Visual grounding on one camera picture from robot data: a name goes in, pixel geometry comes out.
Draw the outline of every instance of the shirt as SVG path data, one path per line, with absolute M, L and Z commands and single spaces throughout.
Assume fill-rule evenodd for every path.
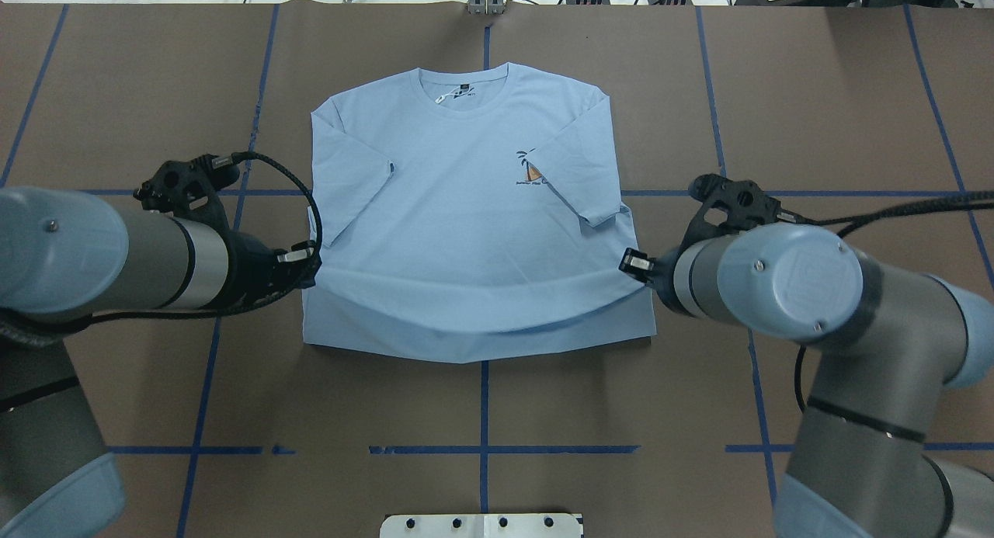
M 596 86 L 416 68 L 311 121 L 324 241 L 306 342 L 475 361 L 655 333 L 651 294 L 617 269 L 637 244 Z

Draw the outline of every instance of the shirt neckline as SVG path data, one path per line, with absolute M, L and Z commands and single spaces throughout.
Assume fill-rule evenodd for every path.
M 515 68 L 511 63 L 501 64 L 497 68 L 488 68 L 486 71 L 476 72 L 436 72 L 427 71 L 425 68 L 415 68 L 415 70 L 408 73 L 408 77 L 411 79 L 412 95 L 420 102 L 420 106 L 425 107 L 431 113 L 437 113 L 441 116 L 466 118 L 489 113 L 490 110 L 501 106 L 504 103 L 504 99 L 506 99 L 507 93 L 510 92 L 511 84 L 514 82 L 514 70 Z M 499 92 L 495 93 L 489 102 L 483 103 L 482 106 L 475 107 L 475 109 L 451 109 L 450 107 L 440 106 L 440 104 L 434 102 L 432 96 L 427 95 L 425 88 L 422 86 L 422 79 L 434 82 L 434 84 L 473 84 L 473 82 L 494 81 L 500 78 L 504 78 L 504 85 L 501 86 Z

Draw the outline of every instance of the palm tree graphic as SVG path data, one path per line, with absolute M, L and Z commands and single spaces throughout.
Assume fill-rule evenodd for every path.
M 542 178 L 542 174 L 539 173 L 539 170 L 535 169 L 535 166 L 528 161 L 528 153 L 534 151 L 535 148 L 528 150 L 528 152 L 525 152 L 525 150 L 518 150 L 518 157 L 521 158 L 521 165 L 525 166 L 525 181 L 537 181 Z

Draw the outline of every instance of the shirt sleeve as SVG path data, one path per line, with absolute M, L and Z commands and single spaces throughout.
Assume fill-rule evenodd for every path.
M 394 162 L 345 132 L 330 99 L 311 114 L 314 202 L 323 245 L 330 245 L 362 213 L 394 173 Z
M 603 92 L 597 90 L 592 106 L 527 159 L 590 226 L 621 210 L 610 97 Z

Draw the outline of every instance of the black rubber band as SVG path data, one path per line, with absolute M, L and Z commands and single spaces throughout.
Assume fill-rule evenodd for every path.
M 922 455 L 922 458 L 929 463 L 933 470 L 935 470 L 935 475 L 938 476 L 938 482 L 942 484 L 942 495 L 945 496 L 945 513 L 942 515 L 942 526 L 935 533 L 935 538 L 944 538 L 949 532 L 949 527 L 952 526 L 952 513 L 954 513 L 954 500 L 952 500 L 952 488 L 949 488 L 949 478 L 945 477 L 945 472 L 942 471 L 940 465 L 936 464 L 934 460 L 929 457 Z
M 844 420 L 853 424 L 865 425 L 865 427 L 877 429 L 881 433 L 890 433 L 891 436 L 895 436 L 898 439 L 913 440 L 915 443 L 924 443 L 926 441 L 926 435 L 922 432 L 916 432 L 915 429 L 902 428 L 900 425 L 890 424 L 890 422 L 878 420 L 870 415 L 860 414 L 858 411 L 849 410 L 849 408 L 835 406 L 834 404 L 827 403 L 827 401 L 821 401 L 816 397 L 808 398 L 808 406 L 824 411 L 825 414 L 838 415 L 839 418 L 844 418 Z
M 180 284 L 179 289 L 173 294 L 173 297 L 170 297 L 169 300 L 166 300 L 164 304 L 159 305 L 156 309 L 163 309 L 167 307 L 173 301 L 178 300 L 180 295 L 183 295 L 186 288 L 189 287 L 189 281 L 193 279 L 193 270 L 196 268 L 196 248 L 193 245 L 193 238 L 189 236 L 189 232 L 186 230 L 186 226 L 184 226 L 182 222 L 179 222 L 174 217 L 170 217 L 170 220 L 173 220 L 173 223 L 180 227 L 180 231 L 183 233 L 183 237 L 187 241 L 187 273 L 183 277 L 183 283 Z
M 72 389 L 72 387 L 78 386 L 78 377 L 68 377 L 61 381 L 36 387 L 32 390 L 25 390 L 25 392 L 0 400 L 0 414 L 14 410 L 14 408 L 21 408 L 22 406 L 25 406 L 25 404 L 31 404 L 35 400 L 43 399 L 43 397 L 49 397 L 56 393 L 63 392 L 63 390 Z

